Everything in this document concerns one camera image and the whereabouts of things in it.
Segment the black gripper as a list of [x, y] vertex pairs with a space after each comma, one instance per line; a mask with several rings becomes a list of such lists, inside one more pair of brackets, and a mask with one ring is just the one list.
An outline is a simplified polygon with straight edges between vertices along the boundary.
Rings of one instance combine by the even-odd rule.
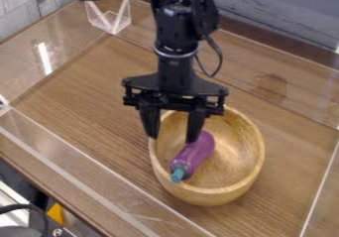
[[225, 114], [230, 92], [197, 73], [193, 57], [161, 57], [155, 73], [131, 76], [122, 85], [126, 89], [123, 104], [139, 109], [145, 131], [153, 139], [159, 135], [161, 109], [190, 112], [187, 143], [198, 140], [207, 114]]

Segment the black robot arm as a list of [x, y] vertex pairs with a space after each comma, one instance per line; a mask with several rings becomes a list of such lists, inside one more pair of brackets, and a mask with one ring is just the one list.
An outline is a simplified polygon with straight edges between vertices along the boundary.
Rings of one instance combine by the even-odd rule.
[[182, 111], [189, 114], [186, 141], [198, 140], [206, 119], [225, 113], [230, 91], [199, 75], [194, 66], [199, 43], [206, 41], [214, 50], [221, 47], [211, 38], [219, 29], [219, 10], [215, 0], [150, 0], [157, 23], [154, 52], [158, 71], [131, 76], [122, 81], [126, 88], [123, 103], [139, 111], [146, 134], [155, 139], [161, 130], [161, 112]]

